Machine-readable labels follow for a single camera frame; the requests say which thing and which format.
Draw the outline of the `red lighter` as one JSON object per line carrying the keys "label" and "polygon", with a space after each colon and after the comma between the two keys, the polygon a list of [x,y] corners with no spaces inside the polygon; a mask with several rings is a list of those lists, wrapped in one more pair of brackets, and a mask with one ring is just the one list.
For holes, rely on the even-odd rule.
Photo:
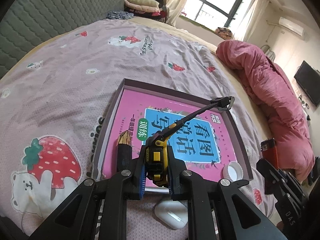
{"label": "red lighter", "polygon": [[262,156],[266,159],[275,169],[279,168],[278,153],[276,141],[274,138],[267,139],[260,143]]}

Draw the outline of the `white plastic bottle cap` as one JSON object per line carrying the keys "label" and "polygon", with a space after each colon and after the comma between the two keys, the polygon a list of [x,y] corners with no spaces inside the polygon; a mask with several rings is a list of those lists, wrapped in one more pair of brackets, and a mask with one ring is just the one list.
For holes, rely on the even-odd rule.
{"label": "white plastic bottle cap", "polygon": [[224,166],[222,170],[222,175],[224,179],[228,179],[231,182],[242,180],[244,177],[244,172],[241,165],[236,161],[231,161]]}

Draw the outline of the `white earbuds case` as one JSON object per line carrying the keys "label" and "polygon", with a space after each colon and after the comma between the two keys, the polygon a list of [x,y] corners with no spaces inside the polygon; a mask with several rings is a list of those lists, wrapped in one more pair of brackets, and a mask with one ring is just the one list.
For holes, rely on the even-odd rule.
{"label": "white earbuds case", "polygon": [[161,200],[154,209],[155,216],[173,230],[180,230],[188,222],[188,209],[179,201]]}

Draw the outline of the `crumpled pink duvet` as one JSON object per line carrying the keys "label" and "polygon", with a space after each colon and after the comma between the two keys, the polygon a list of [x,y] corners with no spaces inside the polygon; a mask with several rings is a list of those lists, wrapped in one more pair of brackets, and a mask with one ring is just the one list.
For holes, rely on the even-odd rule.
{"label": "crumpled pink duvet", "polygon": [[246,93],[260,107],[276,141],[279,167],[303,182],[315,164],[302,105],[284,71],[257,46],[237,40],[221,42],[216,55],[239,77]]}

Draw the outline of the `pink and blue book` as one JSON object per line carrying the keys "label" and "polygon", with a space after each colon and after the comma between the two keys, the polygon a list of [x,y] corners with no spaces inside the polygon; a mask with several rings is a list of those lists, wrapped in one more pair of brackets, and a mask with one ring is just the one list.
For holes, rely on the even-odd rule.
{"label": "pink and blue book", "polygon": [[[177,100],[124,90],[108,138],[102,177],[110,178],[117,171],[116,145],[121,132],[129,132],[132,156],[137,158],[148,137],[197,109]],[[168,145],[172,147],[175,158],[185,161],[187,169],[208,180],[222,179],[224,167],[236,161],[223,113],[215,108],[184,124],[170,137]]]}

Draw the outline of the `black television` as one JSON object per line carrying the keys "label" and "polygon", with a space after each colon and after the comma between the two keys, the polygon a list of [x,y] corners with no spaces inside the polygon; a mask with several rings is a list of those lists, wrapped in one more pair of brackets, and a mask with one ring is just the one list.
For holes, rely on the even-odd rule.
{"label": "black television", "polygon": [[312,68],[306,61],[303,61],[294,78],[302,91],[308,96],[310,101],[319,106],[320,75],[319,71]]}

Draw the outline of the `shallow grey cardboard box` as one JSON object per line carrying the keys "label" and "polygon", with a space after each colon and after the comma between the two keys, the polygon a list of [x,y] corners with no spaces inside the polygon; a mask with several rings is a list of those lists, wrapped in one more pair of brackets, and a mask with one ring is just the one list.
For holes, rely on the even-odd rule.
{"label": "shallow grey cardboard box", "polygon": [[131,138],[137,158],[148,139],[164,133],[174,156],[204,179],[252,180],[253,173],[230,107],[210,107],[209,100],[140,81],[121,81],[95,135],[92,178],[117,171],[116,144],[122,132]]}

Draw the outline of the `pink strawberry bear blanket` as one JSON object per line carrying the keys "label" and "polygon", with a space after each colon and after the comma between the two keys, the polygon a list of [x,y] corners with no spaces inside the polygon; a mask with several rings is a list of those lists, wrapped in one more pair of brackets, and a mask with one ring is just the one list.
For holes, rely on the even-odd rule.
{"label": "pink strawberry bear blanket", "polygon": [[62,140],[78,166],[74,184],[89,177],[98,126],[125,78],[204,99],[236,98],[232,107],[251,166],[271,135],[264,113],[215,55],[216,46],[153,20],[102,20],[52,38],[30,51],[1,79],[2,237],[26,239],[43,219],[35,197],[12,189],[33,139]]}

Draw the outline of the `white air conditioner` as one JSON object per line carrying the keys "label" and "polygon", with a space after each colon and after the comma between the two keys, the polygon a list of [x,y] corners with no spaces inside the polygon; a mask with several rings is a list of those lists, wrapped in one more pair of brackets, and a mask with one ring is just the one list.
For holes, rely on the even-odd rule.
{"label": "white air conditioner", "polygon": [[280,17],[279,25],[289,29],[290,31],[294,32],[295,34],[297,34],[300,37],[304,36],[304,33],[305,33],[304,28],[301,27],[300,25],[292,22],[291,20],[288,20],[287,18]]}

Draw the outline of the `blue patterned cloth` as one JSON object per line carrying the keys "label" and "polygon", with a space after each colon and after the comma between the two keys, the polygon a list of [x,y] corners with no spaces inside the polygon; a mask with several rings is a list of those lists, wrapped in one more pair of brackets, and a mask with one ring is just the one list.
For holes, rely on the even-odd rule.
{"label": "blue patterned cloth", "polygon": [[126,11],[110,11],[106,15],[106,19],[108,20],[129,20],[134,17],[133,13]]}

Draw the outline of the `folded clothes stack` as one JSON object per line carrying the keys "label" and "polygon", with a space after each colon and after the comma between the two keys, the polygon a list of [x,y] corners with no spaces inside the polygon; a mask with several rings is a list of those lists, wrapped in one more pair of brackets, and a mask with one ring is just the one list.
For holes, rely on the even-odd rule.
{"label": "folded clothes stack", "polygon": [[124,0],[124,9],[134,16],[165,22],[167,7],[164,0]]}

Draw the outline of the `grey quilted headboard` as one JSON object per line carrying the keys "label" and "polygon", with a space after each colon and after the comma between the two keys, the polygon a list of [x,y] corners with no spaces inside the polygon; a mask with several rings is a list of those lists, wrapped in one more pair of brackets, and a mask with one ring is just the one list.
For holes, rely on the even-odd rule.
{"label": "grey quilted headboard", "polygon": [[43,42],[123,8],[124,0],[14,0],[1,19],[1,76]]}

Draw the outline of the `window with dark frame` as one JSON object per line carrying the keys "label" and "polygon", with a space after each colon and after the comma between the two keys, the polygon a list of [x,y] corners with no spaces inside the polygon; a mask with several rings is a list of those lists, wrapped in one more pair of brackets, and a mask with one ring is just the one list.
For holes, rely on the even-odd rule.
{"label": "window with dark frame", "polygon": [[187,0],[181,15],[210,30],[234,25],[248,0]]}

